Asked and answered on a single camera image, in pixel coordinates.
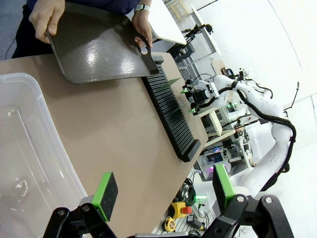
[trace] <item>black rack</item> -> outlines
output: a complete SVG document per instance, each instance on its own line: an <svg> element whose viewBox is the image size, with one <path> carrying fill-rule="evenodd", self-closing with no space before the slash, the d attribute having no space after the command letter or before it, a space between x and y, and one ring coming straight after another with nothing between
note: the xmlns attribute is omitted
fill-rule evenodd
<svg viewBox="0 0 317 238"><path fill-rule="evenodd" d="M201 143L194 139L182 110L178 109L180 106L171 87L160 89L161 86L166 84L167 77L161 66L163 58L154 57L154 60L159 69L159 75L143 77L143 83L177 157L184 162L189 162L196 154Z"/></svg>

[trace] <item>robotic arm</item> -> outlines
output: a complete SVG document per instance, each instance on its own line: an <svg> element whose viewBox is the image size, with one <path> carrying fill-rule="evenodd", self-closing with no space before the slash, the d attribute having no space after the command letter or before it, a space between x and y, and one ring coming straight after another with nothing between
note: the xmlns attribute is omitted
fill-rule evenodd
<svg viewBox="0 0 317 238"><path fill-rule="evenodd" d="M224 107L228 91L235 91L248 106L250 113L272 123L271 133L275 139L272 149L257 163L254 168L247 169L231 177L235 186L246 187L251 196L271 187L281 172L289 165L296 130L289 120L283 118L283 107L260 93L254 87L236 81L224 75L217 75L212 83L200 80L196 86L186 82L184 93L191 103L194 115L201 108Z"/></svg>

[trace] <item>black cable bundle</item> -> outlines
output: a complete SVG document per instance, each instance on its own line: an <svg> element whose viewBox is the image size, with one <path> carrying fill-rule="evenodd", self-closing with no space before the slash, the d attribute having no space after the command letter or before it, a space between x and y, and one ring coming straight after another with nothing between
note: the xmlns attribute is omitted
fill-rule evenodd
<svg viewBox="0 0 317 238"><path fill-rule="evenodd" d="M243 116L240 116L240 117L238 117L236 120L233 120L233 121L231 121L231 122L228 122L228 123L225 124L222 128L225 128L226 126L228 126L228 125L230 125L230 124L236 122L237 120L239 120L239 119L241 119L241 118L244 118L244 117L248 117L248 116L251 116L251 114L245 114L245 115L243 115Z"/></svg>
<svg viewBox="0 0 317 238"><path fill-rule="evenodd" d="M253 82L256 83L256 85L257 85L259 88L262 88L262 89L264 89L264 90L270 91L270 92L271 92L271 99L273 98L273 92L272 92L272 90L270 90L269 88L265 88L265 87L262 87L262 86L258 85L258 83L257 83L256 81L254 81L253 79L246 79L246 78L245 78L245 80L247 80L247 81L253 81Z"/></svg>
<svg viewBox="0 0 317 238"><path fill-rule="evenodd" d="M186 206L191 207L196 202L196 192L194 189L194 177L193 181L190 178L186 178L183 185L181 186L179 192L177 193L177 202L185 202Z"/></svg>

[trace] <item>wire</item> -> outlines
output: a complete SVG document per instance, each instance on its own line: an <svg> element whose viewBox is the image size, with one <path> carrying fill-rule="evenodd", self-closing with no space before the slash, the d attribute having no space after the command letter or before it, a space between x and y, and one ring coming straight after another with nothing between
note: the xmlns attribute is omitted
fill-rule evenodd
<svg viewBox="0 0 317 238"><path fill-rule="evenodd" d="M244 118L244 117L248 117L248 116L251 116L251 114L246 114L246 115L243 115L243 116L240 116L238 117L236 120L233 120L232 122L228 122L227 124L225 124L222 128L225 128L226 126L236 122L237 120L241 119L241 118Z"/></svg>
<svg viewBox="0 0 317 238"><path fill-rule="evenodd" d="M209 6L210 4L213 4L213 3L216 2L216 1L218 1L218 0L214 0L214 1L212 1L212 2L210 2L210 3L208 3L208 4L206 4L206 5L204 5L204 6L200 7L200 8L198 8L197 11L203 9L203 8L206 7L206 6Z"/></svg>
<svg viewBox="0 0 317 238"><path fill-rule="evenodd" d="M208 74L208 73L201 73L192 81L192 83L201 75L209 75L212 78L212 76L210 74Z"/></svg>
<svg viewBox="0 0 317 238"><path fill-rule="evenodd" d="M264 92L262 92L262 91L260 91L260 90L258 90L258 89L254 89L254 90L256 90L256 91L259 92L259 93L264 93Z"/></svg>
<svg viewBox="0 0 317 238"><path fill-rule="evenodd" d="M248 127L248 128L246 128L246 129L251 129L252 127L255 127L255 126L257 126L257 125L259 125L259 124L255 124L255 125L253 125L253 126L251 126L251 127Z"/></svg>
<svg viewBox="0 0 317 238"><path fill-rule="evenodd" d="M259 121L259 120L254 120L254 121L252 121L252 122L250 122L250 123L240 125L240 126L236 127L235 129L239 129L239 128L242 128L242 127L245 127L245 126L248 126L248 125L254 124L254 123L258 122L258 121Z"/></svg>
<svg viewBox="0 0 317 238"><path fill-rule="evenodd" d="M295 99L296 99L298 90L299 90L299 82L297 82L296 93L295 93L295 97L294 97L294 99L293 99L292 105L291 105L290 107L284 109L284 112L286 112L286 115L287 115L287 111L286 111L286 110L288 110L288 109L290 109L290 108L293 108L293 105L294 105L294 102L295 102Z"/></svg>
<svg viewBox="0 0 317 238"><path fill-rule="evenodd" d="M197 235L198 237L202 237L202 236L199 234L199 232L196 231L196 230L190 230L190 231L188 232L188 234L190 234L190 235L195 234L195 235Z"/></svg>
<svg viewBox="0 0 317 238"><path fill-rule="evenodd" d="M271 116L271 115L267 115L262 113L256 106L254 106L252 103L250 103L245 96L243 95L243 93L240 90L237 90L237 93L239 94L241 100L247 105L249 106L251 109L253 109L253 111L255 111L255 113L257 115L259 115L259 117L261 117L264 120L267 120L269 122L272 123L276 123L276 124L280 124L280 125L284 125L287 126L288 128L290 128L292 130L292 137L290 138L290 144L288 147L288 151L286 154L286 158L284 160L283 165L281 166L281 168L278 170L278 172L276 172L275 174L273 174L271 176L271 178L266 182L266 184L263 186L263 188L261 189L261 191L265 191L267 190L269 187L271 187L272 185L274 185L277 181L278 176L284 172L284 169L287 169L289 167L289 160L291 158L292 155L292 150L293 150L293 146L296 140L296 128L294 127L294 125L287 119L284 118L279 118L279 117L275 117L275 116Z"/></svg>
<svg viewBox="0 0 317 238"><path fill-rule="evenodd" d="M270 91L270 92L271 92L271 99L273 98L273 92L272 92L272 90L270 90L269 88L261 87L260 85L258 85L258 83L257 83L256 81L254 81L254 80L251 79L251 78L249 78L249 79L246 79L246 78L245 78L245 80L247 80L247 81L253 81L253 82L256 83L256 85L257 85L259 88L262 88L262 89L265 89L265 90L267 90L267 91Z"/></svg>
<svg viewBox="0 0 317 238"><path fill-rule="evenodd" d="M213 148L207 148L206 150L204 150L204 152L206 152L207 150L213 150L213 149L216 149L216 148L218 148L218 147L220 147L220 146L215 146L215 147L213 147Z"/></svg>
<svg viewBox="0 0 317 238"><path fill-rule="evenodd" d="M209 216L208 216L208 213L206 213L206 217L207 217L207 220L208 220L208 226L206 228L208 228L211 224L210 224L210 221L209 221Z"/></svg>
<svg viewBox="0 0 317 238"><path fill-rule="evenodd" d="M196 202L196 192L194 189L194 178L195 174L198 172L195 172L193 174L193 180L190 178L186 178L183 185L181 186L179 192L178 192L178 199L182 202L185 202L186 206L191 207Z"/></svg>
<svg viewBox="0 0 317 238"><path fill-rule="evenodd" d="M223 88L223 89L220 89L218 91L219 95L225 91L228 91L228 90L232 90L232 87L226 87L226 88ZM206 107L209 107L214 101L216 100L215 97L213 97L209 102L205 103L205 104L201 104L200 107L201 108L206 108Z"/></svg>
<svg viewBox="0 0 317 238"><path fill-rule="evenodd" d="M200 208L198 208L198 216L199 216L200 218L206 219L206 228L207 228L207 227L210 226L209 217L208 217L208 215L207 215L207 212L205 212L205 211L204 211L204 215L205 215L205 216L201 216L201 215L200 215Z"/></svg>
<svg viewBox="0 0 317 238"><path fill-rule="evenodd" d="M9 46L9 48L6 50L6 53L5 53L5 59L7 58L7 56L8 56L8 52L9 52L9 50L10 50L11 46L13 45L14 41L15 41L15 37L14 37L14 39L13 39L13 41L12 41L11 45Z"/></svg>

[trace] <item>red button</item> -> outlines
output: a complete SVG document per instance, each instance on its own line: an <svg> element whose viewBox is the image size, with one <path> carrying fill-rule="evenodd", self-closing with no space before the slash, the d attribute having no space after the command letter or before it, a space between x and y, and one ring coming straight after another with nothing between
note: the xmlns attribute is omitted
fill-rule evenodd
<svg viewBox="0 0 317 238"><path fill-rule="evenodd" d="M181 209L181 212L182 212L183 214L191 214L192 211L193 211L192 207L183 207L183 208Z"/></svg>

